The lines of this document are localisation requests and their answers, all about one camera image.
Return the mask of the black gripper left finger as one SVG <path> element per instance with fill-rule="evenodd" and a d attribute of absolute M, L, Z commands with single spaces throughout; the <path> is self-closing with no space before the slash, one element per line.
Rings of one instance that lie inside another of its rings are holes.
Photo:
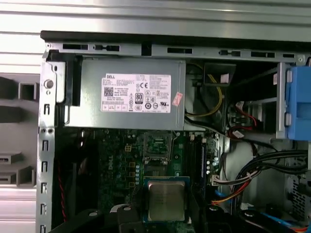
<path fill-rule="evenodd" d="M 52 233 L 143 233 L 137 208 L 120 204 L 105 211 L 98 207 L 98 191 L 64 192 L 52 198 Z"/>

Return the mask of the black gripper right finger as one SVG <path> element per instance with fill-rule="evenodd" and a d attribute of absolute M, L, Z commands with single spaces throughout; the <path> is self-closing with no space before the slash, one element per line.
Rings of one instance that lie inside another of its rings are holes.
<path fill-rule="evenodd" d="M 196 233 L 276 233 L 277 222 L 256 210 L 236 214 L 211 203 L 215 189 L 195 183 L 190 193 L 190 217 Z"/>

